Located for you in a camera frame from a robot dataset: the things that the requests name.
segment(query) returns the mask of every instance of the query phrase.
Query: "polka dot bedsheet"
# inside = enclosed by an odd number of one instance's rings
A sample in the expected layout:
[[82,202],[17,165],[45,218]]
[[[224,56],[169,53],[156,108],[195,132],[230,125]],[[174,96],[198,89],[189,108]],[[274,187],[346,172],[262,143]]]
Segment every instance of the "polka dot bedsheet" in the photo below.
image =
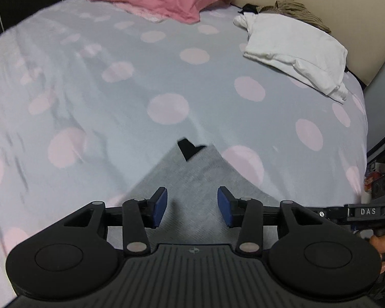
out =
[[278,200],[358,200],[358,81],[345,73],[341,105],[244,58],[237,11],[154,24],[66,0],[0,36],[0,307],[14,296],[4,265],[17,243],[90,201],[116,206],[183,137],[215,145]]

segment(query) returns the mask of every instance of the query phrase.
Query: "metal screw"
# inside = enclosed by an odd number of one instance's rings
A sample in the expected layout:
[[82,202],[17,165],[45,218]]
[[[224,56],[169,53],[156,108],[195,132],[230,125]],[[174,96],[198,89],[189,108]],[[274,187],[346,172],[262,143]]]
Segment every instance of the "metal screw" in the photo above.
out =
[[240,250],[245,253],[255,253],[259,250],[259,245],[254,242],[241,243]]
[[147,249],[147,245],[142,242],[131,242],[127,244],[127,250],[133,253],[140,253]]

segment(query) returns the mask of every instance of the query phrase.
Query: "gray cloth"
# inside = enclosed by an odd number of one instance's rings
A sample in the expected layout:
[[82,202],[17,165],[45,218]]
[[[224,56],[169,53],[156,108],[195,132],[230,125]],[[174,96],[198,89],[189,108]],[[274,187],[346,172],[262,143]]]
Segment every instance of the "gray cloth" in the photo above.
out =
[[[147,230],[153,247],[157,243],[229,243],[234,246],[240,229],[230,229],[224,223],[217,205],[220,186],[226,186],[236,198],[251,197],[266,206],[279,206],[277,200],[231,167],[214,146],[204,148],[187,162],[175,145],[126,200],[149,198],[160,186],[168,190],[168,205],[160,227]],[[120,229],[109,231],[108,240],[116,247],[120,247]],[[276,227],[265,227],[264,248],[269,248],[276,240]]]

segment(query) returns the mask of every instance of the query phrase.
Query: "white cloth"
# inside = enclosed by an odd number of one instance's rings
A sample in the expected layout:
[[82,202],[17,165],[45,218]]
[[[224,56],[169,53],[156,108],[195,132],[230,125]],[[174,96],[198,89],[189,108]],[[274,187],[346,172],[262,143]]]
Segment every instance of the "white cloth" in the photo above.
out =
[[335,38],[280,14],[244,13],[234,24],[248,30],[245,57],[280,69],[337,102],[346,100],[342,79],[348,51]]

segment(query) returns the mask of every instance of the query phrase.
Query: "brown fabric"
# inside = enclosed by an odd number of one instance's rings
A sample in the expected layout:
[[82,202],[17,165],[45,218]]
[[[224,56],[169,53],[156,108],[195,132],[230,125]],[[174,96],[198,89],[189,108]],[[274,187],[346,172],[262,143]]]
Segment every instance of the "brown fabric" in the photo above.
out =
[[318,16],[310,13],[308,9],[299,2],[276,1],[274,6],[257,7],[257,11],[259,13],[276,13],[292,17],[315,26],[329,35],[331,34],[331,30],[324,25],[322,20]]

